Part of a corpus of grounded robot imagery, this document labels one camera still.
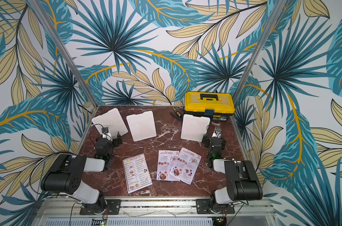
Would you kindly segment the restaurant special menu sheet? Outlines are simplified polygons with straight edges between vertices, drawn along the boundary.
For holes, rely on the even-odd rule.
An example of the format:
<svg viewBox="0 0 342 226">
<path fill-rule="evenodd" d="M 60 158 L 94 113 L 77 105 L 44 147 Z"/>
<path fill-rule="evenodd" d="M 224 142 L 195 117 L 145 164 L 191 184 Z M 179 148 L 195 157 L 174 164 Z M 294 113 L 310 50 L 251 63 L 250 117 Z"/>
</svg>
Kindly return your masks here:
<svg viewBox="0 0 342 226">
<path fill-rule="evenodd" d="M 190 185 L 196 174 L 202 156 L 182 148 L 178 157 L 173 162 L 170 176 Z"/>
</svg>

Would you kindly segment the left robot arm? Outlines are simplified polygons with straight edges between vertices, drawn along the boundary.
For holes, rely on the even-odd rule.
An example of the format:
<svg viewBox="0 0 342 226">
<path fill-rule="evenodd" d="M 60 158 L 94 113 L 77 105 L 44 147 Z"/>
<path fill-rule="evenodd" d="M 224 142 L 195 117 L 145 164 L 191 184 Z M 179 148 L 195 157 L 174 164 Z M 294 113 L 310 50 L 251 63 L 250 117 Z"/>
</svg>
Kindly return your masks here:
<svg viewBox="0 0 342 226">
<path fill-rule="evenodd" d="M 93 158 L 84 155 L 61 154 L 41 181 L 41 189 L 55 195 L 68 195 L 82 206 L 81 215 L 117 215 L 121 200 L 106 199 L 102 191 L 83 182 L 85 172 L 104 172 L 111 168 L 113 151 L 121 145 L 118 134 L 111 140 L 96 139 L 96 154 Z"/>
</svg>

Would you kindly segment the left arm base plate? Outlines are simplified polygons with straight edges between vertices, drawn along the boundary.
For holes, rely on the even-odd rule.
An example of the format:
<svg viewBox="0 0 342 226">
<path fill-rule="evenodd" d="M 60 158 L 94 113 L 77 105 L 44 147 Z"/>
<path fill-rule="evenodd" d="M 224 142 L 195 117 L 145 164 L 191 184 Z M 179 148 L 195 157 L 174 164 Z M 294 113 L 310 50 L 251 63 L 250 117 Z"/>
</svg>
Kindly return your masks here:
<svg viewBox="0 0 342 226">
<path fill-rule="evenodd" d="M 83 204 L 80 215 L 118 215 L 120 207 L 120 199 L 105 199 L 95 204 Z"/>
</svg>

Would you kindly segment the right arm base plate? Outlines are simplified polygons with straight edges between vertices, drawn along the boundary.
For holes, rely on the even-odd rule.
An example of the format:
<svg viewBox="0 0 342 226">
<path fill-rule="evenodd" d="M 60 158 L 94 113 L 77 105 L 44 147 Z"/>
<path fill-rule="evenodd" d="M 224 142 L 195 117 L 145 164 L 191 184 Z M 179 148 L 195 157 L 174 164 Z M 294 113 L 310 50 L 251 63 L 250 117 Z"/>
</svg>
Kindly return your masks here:
<svg viewBox="0 0 342 226">
<path fill-rule="evenodd" d="M 235 209 L 231 204 L 218 204 L 211 198 L 196 199 L 197 214 L 234 214 Z"/>
</svg>

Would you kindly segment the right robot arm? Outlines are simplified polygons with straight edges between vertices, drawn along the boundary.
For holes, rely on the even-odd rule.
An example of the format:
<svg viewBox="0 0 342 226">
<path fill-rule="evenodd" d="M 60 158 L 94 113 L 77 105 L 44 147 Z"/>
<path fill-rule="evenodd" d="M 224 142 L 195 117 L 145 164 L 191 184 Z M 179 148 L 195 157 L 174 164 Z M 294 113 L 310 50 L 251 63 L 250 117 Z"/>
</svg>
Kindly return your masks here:
<svg viewBox="0 0 342 226">
<path fill-rule="evenodd" d="M 227 160 L 221 156 L 226 140 L 220 133 L 204 135 L 202 143 L 208 148 L 206 165 L 225 176 L 226 186 L 213 191 L 209 200 L 199 204 L 202 213 L 218 214 L 239 201 L 255 201 L 263 197 L 263 190 L 251 161 Z"/>
</svg>

